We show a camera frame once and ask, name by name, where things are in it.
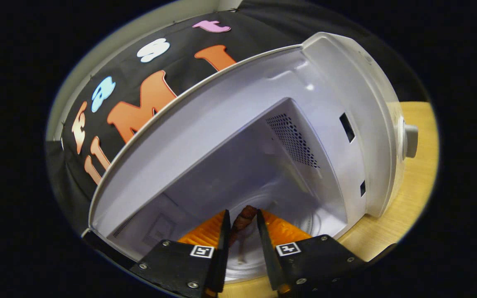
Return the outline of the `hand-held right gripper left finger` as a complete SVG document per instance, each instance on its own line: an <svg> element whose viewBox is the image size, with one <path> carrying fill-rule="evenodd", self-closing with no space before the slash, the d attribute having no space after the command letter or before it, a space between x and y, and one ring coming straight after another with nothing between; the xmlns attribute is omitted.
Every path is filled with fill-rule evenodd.
<svg viewBox="0 0 477 298"><path fill-rule="evenodd" d="M177 298L218 298L223 292L229 255L231 220L224 209L217 219L216 245L161 240L130 273Z"/></svg>

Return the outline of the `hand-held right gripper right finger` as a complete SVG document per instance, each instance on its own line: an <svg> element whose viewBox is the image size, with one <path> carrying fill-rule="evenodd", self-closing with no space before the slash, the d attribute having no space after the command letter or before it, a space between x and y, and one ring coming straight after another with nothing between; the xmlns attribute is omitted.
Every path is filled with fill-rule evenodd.
<svg viewBox="0 0 477 298"><path fill-rule="evenodd" d="M278 296L308 296L361 272L367 262L327 234L283 239L297 231L268 211L259 209L257 227L270 286Z"/></svg>

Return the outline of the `brown roasted meat piece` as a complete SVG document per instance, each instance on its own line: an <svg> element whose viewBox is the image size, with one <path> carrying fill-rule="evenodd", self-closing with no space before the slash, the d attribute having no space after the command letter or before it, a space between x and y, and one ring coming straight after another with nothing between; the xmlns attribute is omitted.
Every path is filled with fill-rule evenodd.
<svg viewBox="0 0 477 298"><path fill-rule="evenodd" d="M256 207L246 205L246 207L244 207L237 215L236 219L231 225L229 234L229 248L232 247L237 240L242 241L247 235L250 234L250 232L248 232L248 227L252 224L258 211L259 210Z"/></svg>

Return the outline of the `white microwave oven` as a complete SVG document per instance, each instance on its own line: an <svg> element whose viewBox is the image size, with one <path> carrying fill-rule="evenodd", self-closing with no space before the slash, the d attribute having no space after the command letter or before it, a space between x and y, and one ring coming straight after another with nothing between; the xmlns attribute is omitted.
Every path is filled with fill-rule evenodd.
<svg viewBox="0 0 477 298"><path fill-rule="evenodd" d="M167 104L114 158L81 237L138 262L247 205L339 239L395 198L418 149L373 57L318 32L250 57Z"/></svg>

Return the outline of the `glass turntable plate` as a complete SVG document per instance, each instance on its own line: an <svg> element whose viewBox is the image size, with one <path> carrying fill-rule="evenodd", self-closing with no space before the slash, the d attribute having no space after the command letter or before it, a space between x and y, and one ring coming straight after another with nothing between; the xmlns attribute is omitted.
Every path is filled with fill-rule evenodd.
<svg viewBox="0 0 477 298"><path fill-rule="evenodd" d="M297 226L304 232L316 236L323 220L329 217L323 208L313 202L309 195L298 195L296 199L276 195L255 195L245 201L246 205L264 209ZM226 268L226 283L256 279L266 274L263 249L260 242L257 219L237 234L230 247Z"/></svg>

